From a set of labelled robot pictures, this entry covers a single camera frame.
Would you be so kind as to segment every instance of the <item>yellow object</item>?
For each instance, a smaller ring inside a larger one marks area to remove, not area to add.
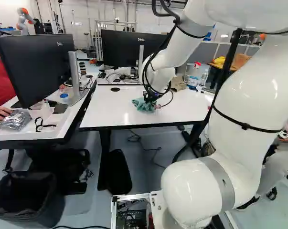
[[[213,63],[216,63],[216,64],[223,64],[224,62],[225,62],[224,56],[220,56],[220,57],[213,60]]]

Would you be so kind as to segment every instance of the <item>towel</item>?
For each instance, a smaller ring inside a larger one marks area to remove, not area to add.
[[[154,112],[156,102],[146,103],[144,98],[138,98],[132,100],[133,105],[137,108],[138,111]]]
[[[186,88],[186,83],[184,83],[182,76],[173,77],[171,80],[171,89],[175,92],[183,90]]]

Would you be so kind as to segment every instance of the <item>black bag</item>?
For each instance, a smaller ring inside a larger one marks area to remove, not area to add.
[[[113,195],[127,194],[132,189],[129,168],[121,149],[109,152],[107,158],[107,189]]]
[[[0,219],[21,227],[52,228],[64,206],[52,173],[16,171],[0,180]]]
[[[32,163],[28,171],[47,171],[55,174],[58,189],[63,195],[85,193],[86,184],[80,183],[79,178],[85,171],[87,173],[86,177],[92,175],[87,168],[91,164],[90,153],[87,149],[50,150],[31,154],[30,157]],[[74,184],[74,182],[78,182],[80,188],[77,188],[77,184]]]

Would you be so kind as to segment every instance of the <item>sneaker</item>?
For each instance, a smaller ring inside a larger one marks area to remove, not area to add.
[[[252,197],[252,199],[250,199],[248,202],[246,202],[244,205],[240,206],[240,207],[237,207],[235,208],[237,211],[244,211],[247,207],[249,207],[250,205],[253,205],[255,204],[256,202],[258,202],[259,200],[259,197],[258,198],[255,198],[255,197]]]

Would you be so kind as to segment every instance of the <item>teal cloth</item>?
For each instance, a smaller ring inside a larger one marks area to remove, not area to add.
[[[132,100],[133,105],[138,111],[154,112],[156,102],[145,103],[144,98],[138,98]]]

